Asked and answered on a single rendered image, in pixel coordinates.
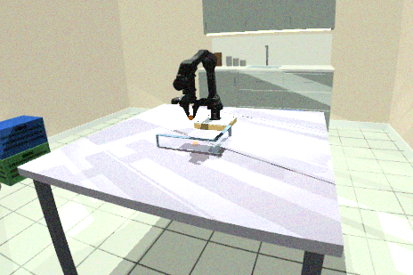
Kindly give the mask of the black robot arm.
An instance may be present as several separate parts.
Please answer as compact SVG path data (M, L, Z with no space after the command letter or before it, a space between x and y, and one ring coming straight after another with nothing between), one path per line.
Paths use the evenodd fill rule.
M209 120L220 120L220 110L223 110L223 104L216 91L215 66L217 64L217 57L213 53L208 50L199 50L189 60L182 61L178 68L176 79L173 81L173 87L177 91L195 87L195 71L201 61L207 72L206 77L209 93L207 98L210 100L207 109L211 109L211 117ZM188 107L194 102L192 92L186 93L183 91L178 101L180 106Z

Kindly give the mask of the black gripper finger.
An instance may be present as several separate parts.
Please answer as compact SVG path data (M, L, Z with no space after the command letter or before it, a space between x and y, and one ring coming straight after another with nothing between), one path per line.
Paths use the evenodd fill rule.
M179 106L180 106L180 105L179 105ZM185 106L180 106L180 107L182 107L182 108L184 109L187 118L189 118L189 115L190 115L190 105L189 105L188 107L185 107Z
M199 106L191 106L192 107L192 109L193 109L193 118L195 118L195 116L196 116L196 114L197 114L197 111L198 111L198 108L199 108Z

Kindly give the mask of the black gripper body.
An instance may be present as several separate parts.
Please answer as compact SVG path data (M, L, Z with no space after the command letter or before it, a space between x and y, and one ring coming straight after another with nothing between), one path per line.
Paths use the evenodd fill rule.
M197 88L195 88L195 87L186 88L186 89L183 89L182 91L184 91L184 92L186 92L186 93L192 92L193 97L194 97L194 102L193 102L194 106L206 106L206 105L210 104L210 100L209 100L208 98L201 98L201 99L199 99L199 100L196 100L196 99L197 99L197 97L196 97ZM173 98L173 99L171 100L171 104L176 105L176 104L179 102L179 101L178 101L179 98L180 98L180 97L175 97L175 98Z

